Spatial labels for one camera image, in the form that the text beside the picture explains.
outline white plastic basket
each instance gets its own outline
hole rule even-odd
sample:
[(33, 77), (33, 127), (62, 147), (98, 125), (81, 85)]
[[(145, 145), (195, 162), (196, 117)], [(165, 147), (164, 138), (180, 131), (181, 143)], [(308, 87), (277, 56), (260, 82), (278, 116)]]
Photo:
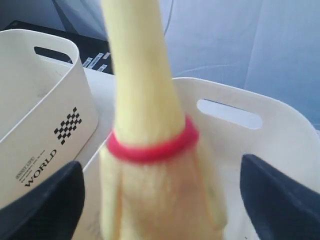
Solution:
[[(228, 210), (226, 240), (258, 239), (240, 194), (243, 154), (261, 157), (320, 193), (320, 139), (299, 112), (275, 99), (215, 82), (196, 78), (177, 78), (174, 81), (184, 109), (192, 115), (211, 145), (212, 159), (217, 161), (222, 176)], [(113, 93), (113, 90), (113, 81), (103, 83), (105, 93)], [(113, 121), (110, 109), (114, 103), (111, 97), (107, 99), (109, 102), (104, 101), (104, 104), (109, 115), (104, 116), (109, 116), (106, 121), (110, 125)], [(98, 152), (83, 171), (86, 200), (73, 239), (101, 240)]]
[[(64, 53), (71, 67), (34, 47)], [(0, 208), (72, 161), (98, 124), (77, 46), (23, 29), (0, 32)]]

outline rubber chicken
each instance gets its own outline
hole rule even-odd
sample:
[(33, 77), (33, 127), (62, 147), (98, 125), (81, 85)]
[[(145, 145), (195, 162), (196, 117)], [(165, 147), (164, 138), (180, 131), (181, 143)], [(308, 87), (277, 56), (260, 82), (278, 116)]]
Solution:
[(102, 0), (116, 75), (114, 127), (100, 151), (104, 240), (221, 240), (214, 156), (184, 113), (157, 0)]

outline white fabric backdrop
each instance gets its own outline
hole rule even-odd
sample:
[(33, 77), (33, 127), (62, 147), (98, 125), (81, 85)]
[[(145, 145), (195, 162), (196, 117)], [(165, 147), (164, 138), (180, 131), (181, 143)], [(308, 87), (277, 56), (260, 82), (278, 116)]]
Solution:
[[(49, 0), (4, 1), (15, 20), (63, 28)], [(320, 129), (319, 0), (159, 1), (174, 77), (271, 96)], [(81, 35), (106, 39), (100, 0), (56, 2)]]

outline label sticker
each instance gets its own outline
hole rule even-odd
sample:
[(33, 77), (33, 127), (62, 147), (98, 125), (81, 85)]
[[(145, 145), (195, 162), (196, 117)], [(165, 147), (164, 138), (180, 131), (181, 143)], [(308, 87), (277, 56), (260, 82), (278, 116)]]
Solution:
[(89, 64), (88, 69), (92, 69), (96, 63), (102, 58), (104, 54), (103, 53), (98, 53), (97, 56), (95, 56), (95, 58), (92, 60), (92, 62)]
[(101, 67), (99, 67), (98, 71), (103, 72), (107, 67), (108, 65), (103, 64)]
[(108, 57), (110, 56), (110, 54), (111, 54), (110, 52), (107, 52), (107, 53), (103, 56), (102, 59), (107, 60)]
[(85, 60), (85, 62), (82, 64), (82, 66), (83, 66), (84, 68), (88, 67), (88, 65), (91, 63), (91, 61), (92, 61), (92, 58), (91, 58), (91, 57), (88, 57), (88, 58)]

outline black and white checkered logo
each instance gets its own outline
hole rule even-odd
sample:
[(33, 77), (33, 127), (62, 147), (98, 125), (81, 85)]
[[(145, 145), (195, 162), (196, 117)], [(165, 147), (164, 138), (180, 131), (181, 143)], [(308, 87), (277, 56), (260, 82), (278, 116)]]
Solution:
[(77, 108), (74, 107), (72, 113), (69, 113), (66, 116), (66, 121), (62, 121), (60, 123), (61, 127), (54, 130), (54, 134), (56, 134), (57, 138), (61, 140), (61, 145), (65, 144), (66, 138), (69, 138), (71, 136), (71, 132), (75, 131), (77, 129), (77, 125), (81, 123), (82, 119), (77, 112)]

